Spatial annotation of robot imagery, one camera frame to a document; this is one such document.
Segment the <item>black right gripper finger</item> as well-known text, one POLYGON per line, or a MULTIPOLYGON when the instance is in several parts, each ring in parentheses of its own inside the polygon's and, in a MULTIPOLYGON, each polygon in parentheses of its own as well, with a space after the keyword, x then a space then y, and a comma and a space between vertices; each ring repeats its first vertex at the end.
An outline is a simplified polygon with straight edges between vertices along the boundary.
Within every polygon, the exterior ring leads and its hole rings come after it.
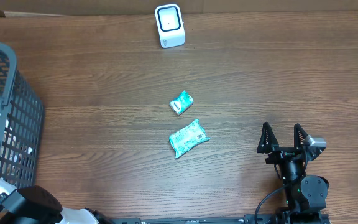
POLYGON ((309 134, 301 127, 299 123, 294 125, 294 147, 297 149, 302 149, 303 146, 307 146, 309 134))
POLYGON ((268 122, 262 125, 262 133, 257 147, 257 153, 271 153, 279 148, 279 143, 268 122))

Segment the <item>green wet wipes pack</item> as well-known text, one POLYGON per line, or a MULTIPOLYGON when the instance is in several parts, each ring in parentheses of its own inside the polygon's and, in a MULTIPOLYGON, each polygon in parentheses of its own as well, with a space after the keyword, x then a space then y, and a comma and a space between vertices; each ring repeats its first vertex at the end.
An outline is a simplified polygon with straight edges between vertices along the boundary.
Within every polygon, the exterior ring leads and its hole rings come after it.
POLYGON ((178 159, 195 146, 209 141, 204 128, 199 124, 199 120, 195 119, 188 126, 173 133, 169 137, 170 144, 175 151, 175 158, 178 159))

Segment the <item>small teal tissue pack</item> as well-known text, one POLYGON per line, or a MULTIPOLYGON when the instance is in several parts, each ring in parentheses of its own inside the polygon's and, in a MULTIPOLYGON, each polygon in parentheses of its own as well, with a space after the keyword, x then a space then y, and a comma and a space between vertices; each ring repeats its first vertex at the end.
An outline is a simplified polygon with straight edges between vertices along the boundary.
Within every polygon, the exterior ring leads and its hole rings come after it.
POLYGON ((169 106, 175 114, 179 116, 184 113, 193 102, 193 97, 186 90, 183 90, 175 99, 169 102, 169 106))

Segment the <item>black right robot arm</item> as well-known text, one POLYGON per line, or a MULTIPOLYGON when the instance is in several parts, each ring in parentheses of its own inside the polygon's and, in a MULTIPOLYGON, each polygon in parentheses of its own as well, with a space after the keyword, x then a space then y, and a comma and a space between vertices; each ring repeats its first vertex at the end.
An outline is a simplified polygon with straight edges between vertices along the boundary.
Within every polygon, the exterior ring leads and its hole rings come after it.
POLYGON ((283 185, 266 195, 255 209, 254 223, 329 223, 329 216, 321 211, 326 208, 329 182, 318 175, 307 175, 308 163, 326 149, 326 141, 306 133, 300 124, 294 125, 294 145, 279 145, 268 122, 262 125, 259 154, 267 154, 266 164, 272 164, 283 185), (286 207, 278 208, 273 215, 262 217, 259 210, 272 196, 283 191, 286 207))

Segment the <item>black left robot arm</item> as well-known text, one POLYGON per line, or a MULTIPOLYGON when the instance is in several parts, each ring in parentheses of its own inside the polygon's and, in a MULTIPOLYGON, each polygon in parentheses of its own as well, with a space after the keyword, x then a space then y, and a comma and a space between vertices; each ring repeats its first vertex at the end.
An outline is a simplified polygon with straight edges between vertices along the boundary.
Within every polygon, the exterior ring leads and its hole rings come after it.
POLYGON ((113 221, 96 210, 63 207, 44 188, 17 188, 0 178, 0 223, 90 224, 113 221))

